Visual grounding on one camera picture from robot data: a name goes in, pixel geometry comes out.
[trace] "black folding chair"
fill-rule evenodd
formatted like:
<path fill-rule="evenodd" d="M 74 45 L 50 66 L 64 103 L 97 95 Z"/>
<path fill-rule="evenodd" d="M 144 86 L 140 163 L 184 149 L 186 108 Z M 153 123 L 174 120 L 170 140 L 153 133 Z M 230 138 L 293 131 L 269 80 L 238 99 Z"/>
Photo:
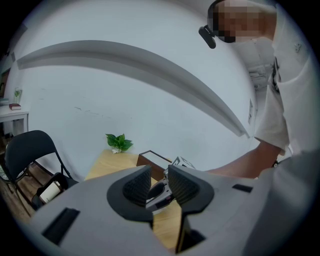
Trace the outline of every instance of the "black folding chair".
<path fill-rule="evenodd" d="M 22 179 L 25 173 L 29 173 L 29 175 L 32 176 L 42 186 L 42 184 L 29 171 L 28 167 L 38 158 L 51 153 L 56 154 L 61 165 L 61 173 L 56 173 L 54 176 L 52 176 L 50 181 L 48 181 L 43 187 L 40 187 L 38 189 L 36 195 L 34 195 L 32 200 L 30 201 L 18 186 L 18 181 Z M 33 209 L 37 210 L 43 205 L 43 203 L 39 199 L 39 195 L 53 181 L 59 181 L 61 187 L 64 190 L 78 183 L 77 181 L 72 179 L 69 171 L 66 169 L 57 152 L 53 140 L 48 134 L 41 130 L 28 131 L 13 137 L 13 139 L 6 146 L 4 159 L 6 164 L 6 169 L 4 170 L 5 174 L 7 175 L 9 181 L 14 185 L 15 193 L 28 215 L 30 214 L 21 201 L 17 191 L 20 192 L 23 198 L 29 205 L 32 206 Z"/>

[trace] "black slot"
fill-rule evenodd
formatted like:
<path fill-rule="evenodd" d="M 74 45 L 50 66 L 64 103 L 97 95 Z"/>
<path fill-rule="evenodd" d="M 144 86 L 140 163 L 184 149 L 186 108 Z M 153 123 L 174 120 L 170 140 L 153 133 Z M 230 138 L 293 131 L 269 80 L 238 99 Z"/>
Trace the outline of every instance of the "black slot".
<path fill-rule="evenodd" d="M 165 190 L 165 184 L 159 183 L 150 189 L 146 199 L 155 198 L 159 196 L 164 190 Z"/>
<path fill-rule="evenodd" d="M 205 237 L 196 230 L 186 232 L 183 236 L 180 252 L 183 252 L 205 240 Z"/>
<path fill-rule="evenodd" d="M 80 211 L 76 209 L 65 208 L 45 229 L 42 235 L 58 245 L 79 213 Z"/>
<path fill-rule="evenodd" d="M 247 192 L 247 193 L 250 193 L 253 189 L 252 186 L 246 186 L 246 185 L 241 185 L 241 184 L 235 184 L 232 188 L 236 189 L 236 190 L 243 191 L 243 192 Z"/>

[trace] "white sleeve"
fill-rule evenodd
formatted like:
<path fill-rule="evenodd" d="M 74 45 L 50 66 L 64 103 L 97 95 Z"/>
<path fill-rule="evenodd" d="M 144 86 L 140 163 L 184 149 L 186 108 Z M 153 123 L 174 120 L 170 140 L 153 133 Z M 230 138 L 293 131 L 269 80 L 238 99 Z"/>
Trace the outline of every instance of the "white sleeve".
<path fill-rule="evenodd" d="M 254 137 L 258 141 L 280 148 L 281 155 L 284 155 L 289 145 L 287 124 L 283 113 L 284 106 L 280 94 L 268 84 L 263 117 Z"/>

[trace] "wooden box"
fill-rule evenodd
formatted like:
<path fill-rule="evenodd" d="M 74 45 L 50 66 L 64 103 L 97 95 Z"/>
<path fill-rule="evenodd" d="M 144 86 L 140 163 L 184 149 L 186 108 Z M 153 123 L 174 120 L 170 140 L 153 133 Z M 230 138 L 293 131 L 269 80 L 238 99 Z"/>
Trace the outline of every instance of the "wooden box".
<path fill-rule="evenodd" d="M 139 154 L 136 166 L 151 166 L 151 177 L 156 181 L 164 178 L 164 170 L 168 168 L 172 162 L 163 156 L 149 150 Z"/>

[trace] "potted plant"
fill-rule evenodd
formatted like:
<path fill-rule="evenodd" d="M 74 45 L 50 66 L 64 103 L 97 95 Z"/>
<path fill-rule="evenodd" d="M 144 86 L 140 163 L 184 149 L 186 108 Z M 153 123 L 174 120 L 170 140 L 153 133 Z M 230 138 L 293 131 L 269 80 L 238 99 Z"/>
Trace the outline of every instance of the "potted plant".
<path fill-rule="evenodd" d="M 133 143 L 132 140 L 125 138 L 125 134 L 119 135 L 118 137 L 113 134 L 106 134 L 108 145 L 112 147 L 114 154 L 127 151 Z"/>
<path fill-rule="evenodd" d="M 17 87 L 14 89 L 13 103 L 18 103 L 19 104 L 21 92 L 22 92 L 22 90 L 17 88 Z"/>

